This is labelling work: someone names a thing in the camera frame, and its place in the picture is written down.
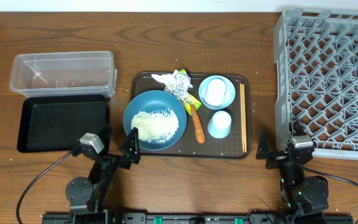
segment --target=carrot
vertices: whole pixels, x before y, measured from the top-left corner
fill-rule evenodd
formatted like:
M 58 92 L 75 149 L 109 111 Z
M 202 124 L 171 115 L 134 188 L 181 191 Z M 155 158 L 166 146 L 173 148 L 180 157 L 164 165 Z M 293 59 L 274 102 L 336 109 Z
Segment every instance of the carrot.
M 194 105 L 191 105 L 191 117 L 193 118 L 194 132 L 196 133 L 196 139 L 198 143 L 205 142 L 205 134 L 203 125 L 201 125 L 200 117 L 198 116 L 197 109 Z

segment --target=wooden table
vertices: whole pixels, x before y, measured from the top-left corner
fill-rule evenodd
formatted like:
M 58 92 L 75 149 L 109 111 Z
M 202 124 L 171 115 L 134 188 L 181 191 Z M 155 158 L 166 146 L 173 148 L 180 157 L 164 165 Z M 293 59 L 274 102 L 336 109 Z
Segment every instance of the wooden table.
M 24 96 L 9 90 L 17 54 L 109 50 L 118 69 L 111 99 L 116 135 L 134 75 L 143 71 L 236 73 L 252 95 L 252 155 L 241 161 L 143 157 L 119 170 L 107 205 L 159 213 L 248 213 L 278 210 L 280 176 L 255 159 L 260 129 L 274 145 L 273 26 L 277 13 L 13 13 L 0 12 L 0 223 L 15 223 L 16 203 L 29 182 L 64 152 L 21 154 L 16 150 Z M 69 157 L 29 191 L 21 208 L 24 223 L 40 223 L 45 212 L 67 212 L 66 184 L 88 176 L 93 161 Z M 308 167 L 358 182 L 358 161 L 315 158 Z M 329 179 L 329 213 L 358 219 L 358 188 Z

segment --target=black tray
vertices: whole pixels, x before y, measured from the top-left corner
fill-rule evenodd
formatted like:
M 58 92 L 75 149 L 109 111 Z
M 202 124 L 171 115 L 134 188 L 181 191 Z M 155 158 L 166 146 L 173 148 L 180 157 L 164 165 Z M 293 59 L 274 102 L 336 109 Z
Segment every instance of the black tray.
M 167 74 L 169 72 L 142 72 L 134 77 L 131 86 L 131 99 L 135 96 L 149 90 L 163 90 L 165 85 L 155 81 L 151 74 Z M 188 91 L 195 98 L 200 100 L 198 95 L 198 87 L 201 82 L 211 75 L 193 74 L 191 77 L 191 84 L 193 88 Z M 198 109 L 201 123 L 205 132 L 205 143 L 198 144 L 194 134 L 193 120 L 190 115 L 187 115 L 187 125 L 183 136 L 171 147 L 161 151 L 146 151 L 141 150 L 143 155 L 150 156 L 177 156 L 177 157 L 198 157 L 198 158 L 221 158 L 221 159 L 242 159 L 250 154 L 252 149 L 252 126 L 250 116 L 250 88 L 248 81 L 240 75 L 223 75 L 233 82 L 236 89 L 236 97 L 224 111 L 227 111 L 232 117 L 232 126 L 230 134 L 223 139 L 216 139 L 212 137 L 207 129 L 209 120 L 212 115 L 217 112 L 210 110 L 204 105 Z M 242 151 L 242 137 L 241 137 L 241 107 L 240 107 L 240 83 L 245 85 L 246 89 L 246 121 L 247 121 L 247 153 Z
M 69 150 L 85 133 L 100 133 L 108 116 L 102 95 L 28 98 L 23 103 L 17 150 Z

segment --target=chopsticks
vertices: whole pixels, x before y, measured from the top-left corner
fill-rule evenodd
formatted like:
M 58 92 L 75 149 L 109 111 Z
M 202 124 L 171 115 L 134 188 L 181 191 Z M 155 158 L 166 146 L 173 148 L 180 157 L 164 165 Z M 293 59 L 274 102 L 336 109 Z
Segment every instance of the chopsticks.
M 242 151 L 247 153 L 247 126 L 246 126 L 246 91 L 244 84 L 240 83 L 240 103 L 241 103 L 241 136 Z

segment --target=food tray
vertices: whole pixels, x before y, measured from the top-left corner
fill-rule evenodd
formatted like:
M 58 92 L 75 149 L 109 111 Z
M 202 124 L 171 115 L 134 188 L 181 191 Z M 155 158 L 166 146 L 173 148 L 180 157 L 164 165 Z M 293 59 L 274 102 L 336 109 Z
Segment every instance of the food tray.
M 99 134 L 108 119 L 108 106 L 102 95 L 28 98 L 23 103 L 17 150 L 70 150 L 85 133 Z
M 165 85 L 155 81 L 151 74 L 168 74 L 171 72 L 142 72 L 134 77 L 131 87 L 131 99 L 135 96 L 149 90 L 163 90 Z M 198 87 L 201 82 L 208 76 L 203 74 L 190 75 L 191 84 L 194 86 L 188 91 L 195 98 L 200 100 L 198 96 Z M 205 143 L 198 144 L 196 141 L 193 120 L 190 115 L 187 115 L 187 125 L 183 136 L 171 147 L 161 151 L 146 151 L 141 150 L 143 155 L 150 156 L 176 156 L 176 157 L 197 157 L 197 158 L 221 158 L 221 159 L 242 159 L 245 158 L 252 149 L 252 133 L 251 133 L 251 116 L 250 116 L 250 88 L 248 81 L 240 75 L 224 75 L 233 82 L 236 89 L 236 97 L 224 111 L 227 111 L 232 117 L 232 126 L 230 134 L 222 139 L 213 138 L 207 129 L 209 120 L 212 115 L 217 112 L 201 106 L 198 109 L 201 123 L 205 132 Z M 247 153 L 242 151 L 241 138 L 241 107 L 240 107 L 240 83 L 243 83 L 246 88 L 246 121 L 247 121 Z
M 314 156 L 358 160 L 358 13 L 284 11 L 274 27 L 276 142 L 299 122 Z

